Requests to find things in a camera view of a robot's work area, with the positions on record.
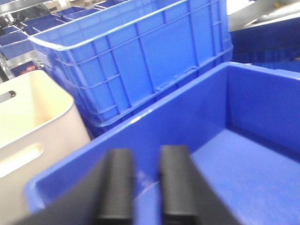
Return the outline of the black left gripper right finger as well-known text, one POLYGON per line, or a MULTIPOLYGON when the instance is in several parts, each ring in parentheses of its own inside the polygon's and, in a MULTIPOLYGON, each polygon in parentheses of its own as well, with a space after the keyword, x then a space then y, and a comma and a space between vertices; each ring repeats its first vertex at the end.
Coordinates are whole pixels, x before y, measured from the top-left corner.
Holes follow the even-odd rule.
POLYGON ((159 161, 164 225, 239 225, 193 163, 185 145, 163 145, 159 161))

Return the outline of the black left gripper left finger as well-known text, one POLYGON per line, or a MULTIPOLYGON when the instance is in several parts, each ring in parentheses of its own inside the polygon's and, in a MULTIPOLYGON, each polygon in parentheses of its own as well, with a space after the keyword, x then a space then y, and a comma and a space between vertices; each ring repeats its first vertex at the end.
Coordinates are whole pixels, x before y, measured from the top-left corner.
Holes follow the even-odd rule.
POLYGON ((130 149, 109 149, 62 197, 17 225, 133 224, 134 165, 130 149))

